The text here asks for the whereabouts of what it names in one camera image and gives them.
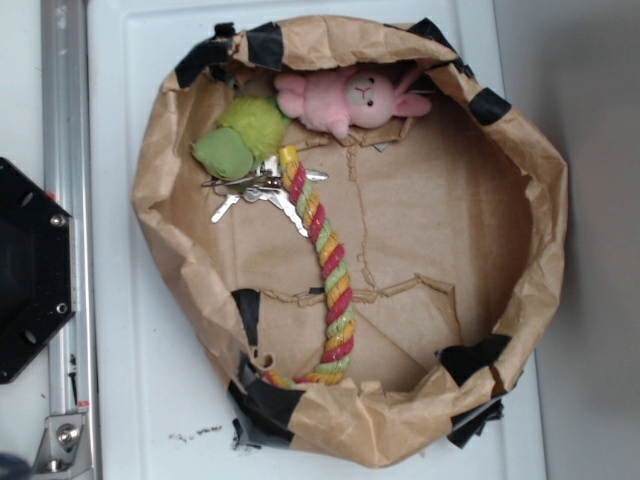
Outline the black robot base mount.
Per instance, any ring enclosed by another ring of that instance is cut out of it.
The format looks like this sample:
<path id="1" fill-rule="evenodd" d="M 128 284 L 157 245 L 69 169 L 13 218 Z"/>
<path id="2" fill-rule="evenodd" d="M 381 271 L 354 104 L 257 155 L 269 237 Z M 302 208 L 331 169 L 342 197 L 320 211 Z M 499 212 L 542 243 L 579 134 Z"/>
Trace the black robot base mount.
<path id="1" fill-rule="evenodd" d="M 74 313 L 71 216 L 1 160 L 1 383 L 13 382 Z"/>

